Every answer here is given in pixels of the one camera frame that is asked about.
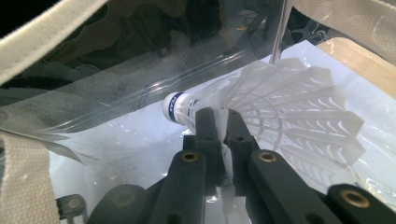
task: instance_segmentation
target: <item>beige fabric strap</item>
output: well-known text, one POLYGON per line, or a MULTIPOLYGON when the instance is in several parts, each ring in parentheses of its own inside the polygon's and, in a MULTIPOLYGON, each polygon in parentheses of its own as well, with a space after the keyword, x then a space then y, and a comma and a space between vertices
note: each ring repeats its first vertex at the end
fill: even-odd
POLYGON ((63 0, 0 39, 0 85, 67 38, 107 0, 63 0))
POLYGON ((292 0, 292 3, 307 17, 355 38, 396 65, 396 6, 380 0, 292 0))
POLYGON ((0 223, 59 223, 46 147, 34 140, 3 133, 0 141, 6 152, 0 223))

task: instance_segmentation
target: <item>screw hole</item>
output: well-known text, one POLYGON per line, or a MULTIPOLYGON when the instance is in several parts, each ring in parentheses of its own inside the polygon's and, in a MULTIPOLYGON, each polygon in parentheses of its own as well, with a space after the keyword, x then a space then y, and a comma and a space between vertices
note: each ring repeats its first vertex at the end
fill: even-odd
POLYGON ((178 213, 171 213, 166 216, 166 224, 180 224, 181 219, 181 215, 178 213))
POLYGON ((305 215, 305 219, 311 224, 324 224, 323 219, 314 213, 308 213, 305 215))
POLYGON ((186 152, 181 157, 183 161, 193 162, 198 160, 198 155, 195 152, 186 152))
POLYGON ((276 161, 276 156, 269 152, 263 152, 259 155, 259 159, 266 162, 273 162, 276 161))
POLYGON ((360 207, 360 208, 366 208, 370 206, 370 201, 357 192, 356 190, 352 189, 343 189, 341 190, 341 197, 349 204, 360 207))
POLYGON ((135 196, 132 192, 124 191, 117 194, 114 197, 113 202, 118 207, 124 207, 131 204, 134 201, 134 198, 135 196))
POLYGON ((76 208, 79 206, 79 200, 78 199, 72 199, 69 201, 69 203, 67 204, 69 205, 70 208, 76 208))

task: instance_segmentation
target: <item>shuttlecock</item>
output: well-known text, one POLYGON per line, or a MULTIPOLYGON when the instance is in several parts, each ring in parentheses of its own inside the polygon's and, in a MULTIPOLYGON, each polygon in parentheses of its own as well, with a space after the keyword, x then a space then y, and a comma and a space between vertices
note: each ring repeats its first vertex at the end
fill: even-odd
POLYGON ((364 153, 356 140, 363 120, 346 111, 328 69, 255 62, 195 94, 171 94, 163 112, 194 129, 206 106, 238 111, 259 146, 282 154, 315 189, 357 181, 350 165, 364 153))

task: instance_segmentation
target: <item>blue stripe on shuttlecock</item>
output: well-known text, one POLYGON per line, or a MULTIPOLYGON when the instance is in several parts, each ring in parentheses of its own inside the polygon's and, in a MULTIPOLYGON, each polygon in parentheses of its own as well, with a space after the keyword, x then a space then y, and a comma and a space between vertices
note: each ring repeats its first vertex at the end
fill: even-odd
POLYGON ((174 95, 174 97, 172 97, 172 100, 169 103, 169 107, 168 107, 168 114, 169 114, 169 118, 174 122, 177 123, 176 118, 175 118, 175 103, 177 98, 183 94, 184 92, 178 92, 176 95, 174 95))

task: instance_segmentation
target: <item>wooden board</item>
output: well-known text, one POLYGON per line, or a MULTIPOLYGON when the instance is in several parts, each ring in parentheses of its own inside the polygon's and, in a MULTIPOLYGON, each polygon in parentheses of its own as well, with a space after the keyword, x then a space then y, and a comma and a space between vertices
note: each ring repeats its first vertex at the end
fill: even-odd
POLYGON ((396 99, 396 67, 391 63, 342 37, 330 39, 317 47, 396 99))

